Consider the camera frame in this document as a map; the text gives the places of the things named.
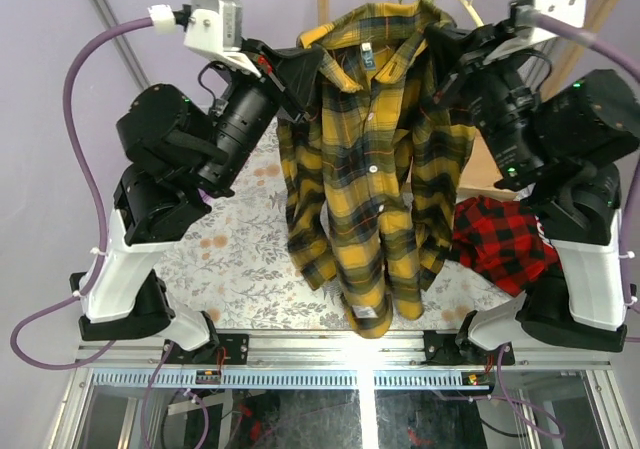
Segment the yellow plaid shirt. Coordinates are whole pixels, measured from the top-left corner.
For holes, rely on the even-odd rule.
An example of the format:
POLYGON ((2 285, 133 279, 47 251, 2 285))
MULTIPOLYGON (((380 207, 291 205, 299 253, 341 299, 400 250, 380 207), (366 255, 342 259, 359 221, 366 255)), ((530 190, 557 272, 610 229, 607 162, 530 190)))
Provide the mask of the yellow plaid shirt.
POLYGON ((340 284, 360 336, 422 316, 451 248, 476 131, 433 103, 433 4, 367 3, 299 35, 323 55, 309 120, 277 124, 288 252, 312 289, 340 284))

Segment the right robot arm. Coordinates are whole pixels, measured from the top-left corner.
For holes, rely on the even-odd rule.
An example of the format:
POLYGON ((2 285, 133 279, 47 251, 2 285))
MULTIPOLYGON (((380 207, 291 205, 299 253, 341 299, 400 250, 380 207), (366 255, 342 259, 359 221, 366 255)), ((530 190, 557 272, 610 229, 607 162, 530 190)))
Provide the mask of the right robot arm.
POLYGON ((620 352, 629 290, 621 238, 631 199, 621 192, 616 164, 639 146, 633 89, 616 69, 595 69, 542 100, 519 73, 535 47, 498 51, 515 38, 505 23, 472 31, 431 23, 424 36, 434 103, 467 112, 500 172, 498 188, 530 190, 524 205, 560 260, 511 301, 469 313, 447 353, 474 364, 522 342, 620 352))

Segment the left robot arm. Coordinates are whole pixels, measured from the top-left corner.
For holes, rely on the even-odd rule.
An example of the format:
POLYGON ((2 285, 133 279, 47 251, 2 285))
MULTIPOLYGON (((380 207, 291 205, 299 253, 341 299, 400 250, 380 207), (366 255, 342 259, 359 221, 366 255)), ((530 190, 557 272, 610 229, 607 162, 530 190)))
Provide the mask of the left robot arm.
POLYGON ((177 87, 141 92, 116 125, 129 160, 114 192, 106 246, 96 277, 75 273, 87 288, 80 334, 85 341, 159 336, 173 363, 209 363, 220 342, 203 311, 175 301, 155 272, 162 254, 209 214, 210 201, 233 196, 233 183, 275 117, 308 116, 323 58, 318 48, 275 50, 247 39, 251 72, 215 64, 227 88, 204 112, 177 87))

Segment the red black plaid shirt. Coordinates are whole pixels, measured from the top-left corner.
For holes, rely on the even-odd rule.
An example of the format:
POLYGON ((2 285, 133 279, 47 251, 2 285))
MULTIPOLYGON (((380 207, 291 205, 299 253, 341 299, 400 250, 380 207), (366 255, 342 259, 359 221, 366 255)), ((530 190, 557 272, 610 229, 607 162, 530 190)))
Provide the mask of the red black plaid shirt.
POLYGON ((530 208, 485 196, 456 205, 449 259, 513 297, 544 273, 561 268, 556 249, 530 208))

